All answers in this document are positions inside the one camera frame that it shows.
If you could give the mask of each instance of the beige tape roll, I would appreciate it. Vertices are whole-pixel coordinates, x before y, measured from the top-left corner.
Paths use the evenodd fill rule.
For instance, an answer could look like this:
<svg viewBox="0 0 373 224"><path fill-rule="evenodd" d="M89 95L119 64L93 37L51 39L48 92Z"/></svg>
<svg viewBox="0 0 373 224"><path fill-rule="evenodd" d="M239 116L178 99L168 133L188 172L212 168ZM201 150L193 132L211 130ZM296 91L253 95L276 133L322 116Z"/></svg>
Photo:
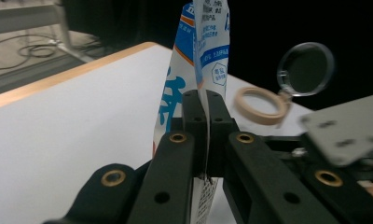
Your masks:
<svg viewBox="0 0 373 224"><path fill-rule="evenodd" d="M267 98L276 105L278 113L267 114L260 112L256 109L253 109L245 102L243 98L244 95L248 94L260 95ZM276 95L271 91L258 87L245 87L239 89L236 93L235 102L236 108L243 116L252 120L255 123L263 125L274 125L281 123L288 110L288 106L286 105L285 101L282 99L281 96Z"/></svg>

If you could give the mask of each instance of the silver metal plate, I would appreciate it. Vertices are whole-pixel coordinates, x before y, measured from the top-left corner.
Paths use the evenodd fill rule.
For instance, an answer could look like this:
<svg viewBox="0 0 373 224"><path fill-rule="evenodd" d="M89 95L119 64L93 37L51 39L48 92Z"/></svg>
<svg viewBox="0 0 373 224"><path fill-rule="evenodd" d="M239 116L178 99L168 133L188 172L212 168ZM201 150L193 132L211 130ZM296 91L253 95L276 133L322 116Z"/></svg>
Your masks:
<svg viewBox="0 0 373 224"><path fill-rule="evenodd" d="M301 122L335 166L347 166L373 150L373 95L315 111Z"/></svg>

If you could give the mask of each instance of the snack wrapper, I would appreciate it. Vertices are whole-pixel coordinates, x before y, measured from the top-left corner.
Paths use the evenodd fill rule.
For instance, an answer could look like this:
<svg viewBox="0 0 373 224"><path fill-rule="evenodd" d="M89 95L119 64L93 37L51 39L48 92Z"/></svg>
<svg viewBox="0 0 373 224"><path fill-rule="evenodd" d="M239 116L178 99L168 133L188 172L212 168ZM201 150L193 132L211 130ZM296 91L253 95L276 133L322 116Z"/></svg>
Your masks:
<svg viewBox="0 0 373 224"><path fill-rule="evenodd" d="M209 106L206 91L215 91L225 100L229 25L227 0L194 0L183 7L159 105L153 156L160 138L170 130L172 118L182 116L184 92L198 90L207 120ZM206 223L216 184L217 179L209 176L194 178L190 223Z"/></svg>

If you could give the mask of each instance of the wooden table edge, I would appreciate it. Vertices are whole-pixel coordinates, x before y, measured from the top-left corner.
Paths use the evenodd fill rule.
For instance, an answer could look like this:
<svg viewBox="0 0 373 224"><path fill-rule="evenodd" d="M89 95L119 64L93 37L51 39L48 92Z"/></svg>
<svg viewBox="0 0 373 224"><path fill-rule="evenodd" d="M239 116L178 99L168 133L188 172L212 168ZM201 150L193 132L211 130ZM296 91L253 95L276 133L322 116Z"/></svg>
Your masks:
<svg viewBox="0 0 373 224"><path fill-rule="evenodd" d="M20 99L23 99L27 96L30 96L34 93L37 93L39 91L45 90L49 87L52 87L54 85L57 85L59 83L62 83L66 80L69 80L74 77L78 77L81 75L84 75L88 73L89 71L92 71L94 69L97 69L99 67L102 67L106 64L115 62L119 59L125 58L127 56L130 56L134 53L137 53L139 51L142 51L144 49L151 48L153 46L160 46L159 44L155 42L144 42L139 45L133 46L128 49L121 50L119 52L110 54L108 56L105 56L101 59L95 60L90 63L82 64L78 67L69 69L67 71L61 72L59 74L56 74L54 76L46 77L43 79L40 79L36 82L21 86L19 88L16 88L11 91L6 91L4 93L0 93L0 107L4 105L8 105L10 103L19 101Z"/></svg>

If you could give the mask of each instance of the white table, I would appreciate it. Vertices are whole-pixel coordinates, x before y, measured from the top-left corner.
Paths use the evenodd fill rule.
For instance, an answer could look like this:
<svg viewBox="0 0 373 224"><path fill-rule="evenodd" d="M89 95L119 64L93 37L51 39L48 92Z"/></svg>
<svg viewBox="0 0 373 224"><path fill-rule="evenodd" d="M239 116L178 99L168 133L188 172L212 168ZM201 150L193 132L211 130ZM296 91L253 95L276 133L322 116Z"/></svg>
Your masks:
<svg viewBox="0 0 373 224"><path fill-rule="evenodd" d="M42 223L63 217L99 168L123 163L137 168L152 156L154 125L172 51L151 44L83 75L12 103L0 104L0 224ZM238 88L228 76L231 116ZM303 133L293 105L275 135ZM259 130L242 131L252 133ZM222 190L207 223L235 223Z"/></svg>

